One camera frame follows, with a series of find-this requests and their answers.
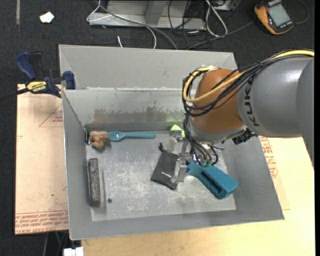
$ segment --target blue clamp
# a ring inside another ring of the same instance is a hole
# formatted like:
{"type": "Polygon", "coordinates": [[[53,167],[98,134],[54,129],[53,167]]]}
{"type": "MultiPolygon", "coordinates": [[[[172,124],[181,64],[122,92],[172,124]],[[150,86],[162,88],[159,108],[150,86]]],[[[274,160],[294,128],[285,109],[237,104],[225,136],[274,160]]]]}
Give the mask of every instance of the blue clamp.
{"type": "Polygon", "coordinates": [[[33,94],[50,94],[60,98],[62,96],[61,89],[56,86],[56,83],[64,80],[67,89],[76,89],[75,77],[71,71],[65,71],[63,76],[55,79],[52,79],[49,75],[43,77],[41,58],[42,54],[40,52],[29,55],[29,51],[25,51],[15,59],[18,68],[29,78],[25,83],[25,88],[17,91],[17,94],[31,92],[33,94]]]}
{"type": "Polygon", "coordinates": [[[238,181],[214,165],[201,167],[199,164],[191,162],[187,167],[186,175],[198,178],[218,199],[230,196],[239,184],[238,181]]]}
{"type": "Polygon", "coordinates": [[[21,53],[18,57],[15,58],[15,63],[18,68],[27,75],[30,81],[33,81],[37,78],[37,73],[34,71],[28,59],[29,51],[21,53]]]}

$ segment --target yellow cable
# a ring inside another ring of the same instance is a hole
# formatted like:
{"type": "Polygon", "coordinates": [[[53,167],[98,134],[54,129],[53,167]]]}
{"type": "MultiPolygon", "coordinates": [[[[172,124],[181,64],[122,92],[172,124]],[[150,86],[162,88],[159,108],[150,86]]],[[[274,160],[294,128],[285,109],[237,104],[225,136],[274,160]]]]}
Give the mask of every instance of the yellow cable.
{"type": "MultiPolygon", "coordinates": [[[[279,55],[271,58],[271,60],[274,60],[274,59],[277,59],[277,58],[281,58],[281,57],[285,57],[285,56],[290,56],[290,55],[307,55],[307,56],[311,56],[311,57],[314,57],[315,56],[315,53],[311,50],[292,50],[292,51],[287,51],[287,52],[284,52],[284,53],[280,53],[279,55]]],[[[210,95],[214,94],[215,92],[217,92],[218,90],[226,87],[226,86],[229,86],[231,83],[233,83],[234,81],[236,81],[244,72],[246,71],[243,71],[241,73],[239,73],[238,75],[230,78],[229,80],[221,83],[218,87],[214,88],[213,90],[207,92],[206,94],[204,95],[201,95],[200,97],[197,97],[197,98],[189,98],[188,97],[188,94],[187,94],[187,91],[188,91],[188,88],[190,86],[190,83],[192,82],[192,80],[196,77],[196,75],[198,75],[200,72],[206,72],[206,71],[209,71],[211,69],[216,69],[216,67],[214,66],[207,66],[207,67],[202,67],[202,68],[199,68],[197,70],[195,70],[192,75],[189,77],[189,79],[187,80],[187,82],[185,83],[184,85],[184,90],[183,90],[183,98],[186,102],[190,102],[190,103],[196,103],[196,102],[199,102],[199,101],[202,101],[203,99],[209,97],[210,95]]]]}

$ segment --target blue spoon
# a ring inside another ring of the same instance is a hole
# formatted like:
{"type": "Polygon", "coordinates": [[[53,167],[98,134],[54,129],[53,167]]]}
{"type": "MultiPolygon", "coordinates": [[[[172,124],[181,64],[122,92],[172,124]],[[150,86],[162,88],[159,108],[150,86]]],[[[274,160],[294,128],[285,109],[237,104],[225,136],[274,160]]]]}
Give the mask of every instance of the blue spoon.
{"type": "Polygon", "coordinates": [[[156,134],[152,131],[142,131],[142,132],[126,132],[121,131],[109,131],[109,138],[113,142],[118,142],[123,138],[146,138],[153,139],[156,137],[156,134]]]}

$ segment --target gray eraser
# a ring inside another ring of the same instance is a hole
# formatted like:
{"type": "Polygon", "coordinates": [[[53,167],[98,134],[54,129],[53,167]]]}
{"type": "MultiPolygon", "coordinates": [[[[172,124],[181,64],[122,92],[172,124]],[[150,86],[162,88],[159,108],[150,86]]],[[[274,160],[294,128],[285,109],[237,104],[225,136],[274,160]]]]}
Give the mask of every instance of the gray eraser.
{"type": "Polygon", "coordinates": [[[99,165],[97,158],[91,158],[88,162],[89,196],[91,207],[100,207],[100,182],[99,165]]]}

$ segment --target multimeter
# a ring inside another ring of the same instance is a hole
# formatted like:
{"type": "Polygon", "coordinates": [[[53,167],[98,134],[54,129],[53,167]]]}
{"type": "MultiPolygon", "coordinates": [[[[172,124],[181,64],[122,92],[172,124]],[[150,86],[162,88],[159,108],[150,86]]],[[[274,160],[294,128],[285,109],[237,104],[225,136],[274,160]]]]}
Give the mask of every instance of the multimeter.
{"type": "Polygon", "coordinates": [[[264,0],[254,7],[254,12],[262,25],[274,35],[286,33],[294,26],[282,0],[264,0]]]}

